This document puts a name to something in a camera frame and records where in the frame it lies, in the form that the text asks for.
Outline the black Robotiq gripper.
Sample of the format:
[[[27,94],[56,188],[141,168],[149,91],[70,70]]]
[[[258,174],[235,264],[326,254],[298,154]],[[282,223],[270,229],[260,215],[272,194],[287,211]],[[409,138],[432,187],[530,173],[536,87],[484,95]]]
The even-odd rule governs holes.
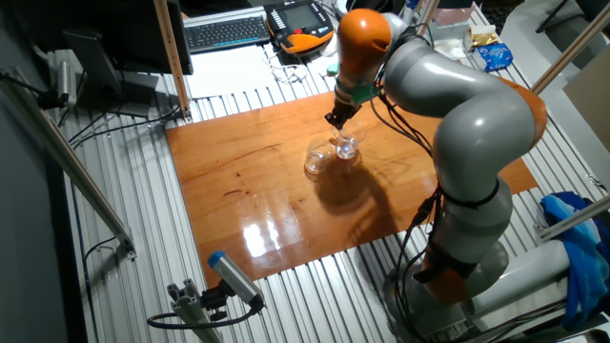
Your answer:
[[[330,125],[341,131],[345,123],[353,118],[360,108],[360,105],[346,104],[336,99],[332,111],[326,113],[324,118]]]

